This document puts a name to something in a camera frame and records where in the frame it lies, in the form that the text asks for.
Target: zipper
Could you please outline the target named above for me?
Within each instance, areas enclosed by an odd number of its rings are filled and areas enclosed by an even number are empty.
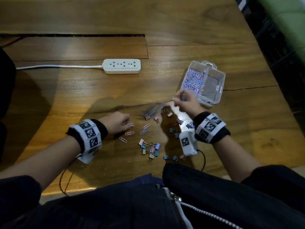
[[[235,229],[243,229],[242,227],[239,227],[236,224],[234,224],[234,223],[232,223],[232,222],[230,222],[230,221],[228,221],[226,219],[223,219],[223,218],[221,218],[221,217],[219,217],[217,215],[214,215],[214,214],[212,214],[210,212],[207,212],[207,211],[204,211],[204,210],[200,210],[199,208],[194,207],[193,205],[190,205],[190,204],[187,204],[185,202],[182,202],[181,197],[175,195],[173,192],[170,192],[170,190],[167,187],[164,187],[163,189],[164,189],[164,191],[166,193],[166,196],[170,200],[174,200],[175,201],[175,203],[176,203],[176,205],[178,207],[179,213],[180,213],[180,215],[182,217],[182,220],[185,222],[185,225],[186,225],[187,229],[193,229],[193,226],[192,226],[191,222],[185,216],[185,214],[184,214],[184,212],[182,210],[181,205],[182,206],[186,206],[186,207],[188,207],[190,209],[193,209],[194,211],[196,211],[198,213],[201,213],[201,214],[207,215],[207,216],[209,216],[211,218],[214,218],[214,219],[216,219],[216,220],[218,220],[220,222],[223,222],[223,223],[227,224],[228,226],[233,227]]]

